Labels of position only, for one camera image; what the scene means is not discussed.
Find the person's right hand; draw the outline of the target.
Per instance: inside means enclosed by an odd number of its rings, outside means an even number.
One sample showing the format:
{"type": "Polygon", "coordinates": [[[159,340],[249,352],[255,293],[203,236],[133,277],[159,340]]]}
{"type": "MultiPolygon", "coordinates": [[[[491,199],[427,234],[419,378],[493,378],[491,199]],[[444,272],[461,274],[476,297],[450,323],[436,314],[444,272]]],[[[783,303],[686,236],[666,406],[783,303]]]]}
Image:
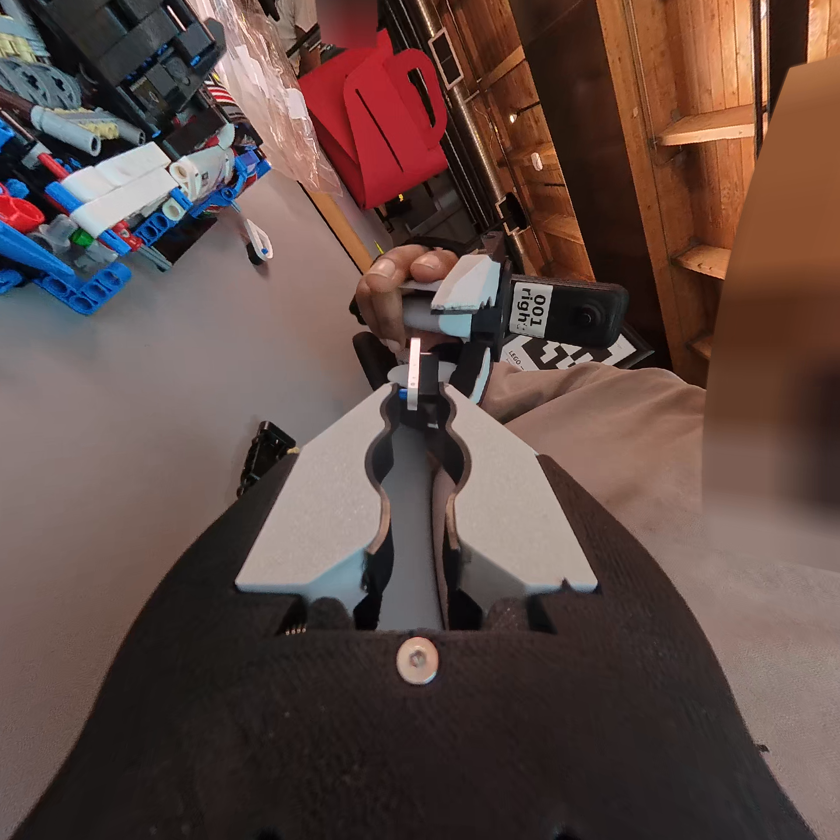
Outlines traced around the person's right hand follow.
{"type": "Polygon", "coordinates": [[[365,272],[356,288],[354,300],[368,329],[395,354],[404,351],[410,339],[418,337],[423,351],[458,338],[435,332],[406,330],[403,320],[403,284],[419,284],[446,278],[458,262],[450,250],[403,245],[384,253],[365,272]]]}

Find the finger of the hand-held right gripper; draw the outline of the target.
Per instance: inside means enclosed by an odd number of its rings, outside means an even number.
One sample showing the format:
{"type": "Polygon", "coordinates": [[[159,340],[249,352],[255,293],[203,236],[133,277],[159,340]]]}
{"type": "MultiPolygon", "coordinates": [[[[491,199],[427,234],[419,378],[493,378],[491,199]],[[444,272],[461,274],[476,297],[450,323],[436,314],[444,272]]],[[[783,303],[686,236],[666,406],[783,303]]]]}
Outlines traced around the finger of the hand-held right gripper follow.
{"type": "Polygon", "coordinates": [[[490,346],[482,341],[469,341],[459,352],[449,385],[473,403],[480,403],[492,372],[490,346]]]}

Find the red felt bag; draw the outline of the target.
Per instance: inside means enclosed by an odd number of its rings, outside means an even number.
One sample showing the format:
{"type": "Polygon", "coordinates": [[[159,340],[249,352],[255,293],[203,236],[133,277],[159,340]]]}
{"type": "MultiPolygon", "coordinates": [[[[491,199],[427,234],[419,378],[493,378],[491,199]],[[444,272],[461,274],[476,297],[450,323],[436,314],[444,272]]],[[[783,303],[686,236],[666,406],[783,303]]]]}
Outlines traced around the red felt bag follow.
{"type": "Polygon", "coordinates": [[[420,49],[346,49],[299,80],[318,141],[363,211],[440,175],[448,114],[434,65],[420,49]]]}

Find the person's beige hoodie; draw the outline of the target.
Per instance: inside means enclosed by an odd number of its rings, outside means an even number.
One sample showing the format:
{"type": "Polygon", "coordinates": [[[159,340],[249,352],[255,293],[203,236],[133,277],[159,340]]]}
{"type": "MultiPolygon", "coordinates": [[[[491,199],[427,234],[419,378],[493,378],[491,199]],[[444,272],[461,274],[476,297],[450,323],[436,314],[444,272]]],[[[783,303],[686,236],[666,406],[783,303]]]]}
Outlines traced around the person's beige hoodie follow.
{"type": "Polygon", "coordinates": [[[614,512],[698,619],[760,757],[814,832],[838,838],[838,576],[720,550],[684,510],[614,512]]]}

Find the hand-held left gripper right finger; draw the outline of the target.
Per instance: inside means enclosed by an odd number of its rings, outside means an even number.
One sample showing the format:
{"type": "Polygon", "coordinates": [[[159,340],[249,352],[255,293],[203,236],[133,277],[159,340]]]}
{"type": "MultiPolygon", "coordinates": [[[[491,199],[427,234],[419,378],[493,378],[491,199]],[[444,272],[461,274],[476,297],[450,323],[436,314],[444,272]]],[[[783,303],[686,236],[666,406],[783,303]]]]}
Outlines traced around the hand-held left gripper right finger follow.
{"type": "Polygon", "coordinates": [[[521,604],[598,580],[547,473],[548,462],[458,391],[441,385],[429,443],[436,576],[444,629],[479,629],[521,604]]]}

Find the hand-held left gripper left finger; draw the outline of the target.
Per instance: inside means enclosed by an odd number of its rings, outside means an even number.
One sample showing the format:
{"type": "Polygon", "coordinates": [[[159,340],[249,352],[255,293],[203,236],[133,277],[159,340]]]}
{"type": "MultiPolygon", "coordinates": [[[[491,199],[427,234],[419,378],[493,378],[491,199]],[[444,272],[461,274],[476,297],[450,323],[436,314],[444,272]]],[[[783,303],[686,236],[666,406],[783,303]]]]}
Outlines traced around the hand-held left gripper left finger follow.
{"type": "Polygon", "coordinates": [[[383,385],[303,446],[235,580],[241,592],[341,603],[358,629],[380,621],[394,564],[392,505],[399,386],[383,385]]]}

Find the black brick assembly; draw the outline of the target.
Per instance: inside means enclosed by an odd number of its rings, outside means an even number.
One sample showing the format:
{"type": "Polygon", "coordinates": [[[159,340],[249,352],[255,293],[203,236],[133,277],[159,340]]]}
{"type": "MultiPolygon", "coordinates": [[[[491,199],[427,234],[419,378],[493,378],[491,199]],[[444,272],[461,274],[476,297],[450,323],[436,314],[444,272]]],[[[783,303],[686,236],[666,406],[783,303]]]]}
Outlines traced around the black brick assembly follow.
{"type": "Polygon", "coordinates": [[[277,463],[298,452],[297,441],[271,421],[258,425],[240,474],[236,498],[241,498],[277,463]]]}

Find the wooden shelf unit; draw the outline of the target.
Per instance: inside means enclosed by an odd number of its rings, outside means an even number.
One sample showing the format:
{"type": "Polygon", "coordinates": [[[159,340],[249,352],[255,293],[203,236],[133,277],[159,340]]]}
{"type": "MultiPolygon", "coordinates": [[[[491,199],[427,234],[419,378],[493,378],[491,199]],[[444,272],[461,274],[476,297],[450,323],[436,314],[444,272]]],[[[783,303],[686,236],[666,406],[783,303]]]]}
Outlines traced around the wooden shelf unit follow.
{"type": "Polygon", "coordinates": [[[753,174],[761,2],[511,2],[594,279],[706,386],[753,174]]]}

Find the clear plastic bag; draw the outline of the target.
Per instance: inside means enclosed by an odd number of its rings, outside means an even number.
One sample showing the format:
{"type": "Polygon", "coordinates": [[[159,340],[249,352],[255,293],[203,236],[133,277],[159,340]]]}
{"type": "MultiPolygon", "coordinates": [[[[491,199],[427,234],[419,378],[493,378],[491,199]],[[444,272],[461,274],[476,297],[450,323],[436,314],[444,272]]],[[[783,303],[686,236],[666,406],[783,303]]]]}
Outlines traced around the clear plastic bag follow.
{"type": "Polygon", "coordinates": [[[321,150],[298,76],[282,48],[275,2],[203,5],[226,38],[215,73],[261,138],[269,162],[312,192],[341,195],[340,179],[321,150]]]}

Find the toy brick race car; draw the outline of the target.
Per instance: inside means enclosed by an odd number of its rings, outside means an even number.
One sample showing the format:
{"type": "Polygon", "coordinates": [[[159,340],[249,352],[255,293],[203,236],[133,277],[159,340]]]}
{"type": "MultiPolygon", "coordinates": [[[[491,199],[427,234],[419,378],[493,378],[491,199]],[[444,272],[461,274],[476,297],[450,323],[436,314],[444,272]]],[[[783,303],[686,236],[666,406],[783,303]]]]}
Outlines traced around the toy brick race car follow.
{"type": "Polygon", "coordinates": [[[229,91],[236,2],[2,1],[1,292],[89,316],[269,171],[229,91]]]}

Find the white curved brick piece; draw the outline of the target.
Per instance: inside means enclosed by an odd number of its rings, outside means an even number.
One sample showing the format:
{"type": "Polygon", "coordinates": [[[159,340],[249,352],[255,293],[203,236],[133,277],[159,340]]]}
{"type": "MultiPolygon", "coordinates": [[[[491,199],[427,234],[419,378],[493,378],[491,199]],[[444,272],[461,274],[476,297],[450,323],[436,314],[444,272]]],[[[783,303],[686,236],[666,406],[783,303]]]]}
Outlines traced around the white curved brick piece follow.
{"type": "Polygon", "coordinates": [[[420,338],[412,338],[409,343],[405,379],[398,393],[402,422],[418,431],[438,430],[438,357],[424,351],[420,338]]]}
{"type": "Polygon", "coordinates": [[[246,253],[253,266],[262,266],[273,259],[274,250],[267,233],[249,218],[243,219],[246,253]]]}

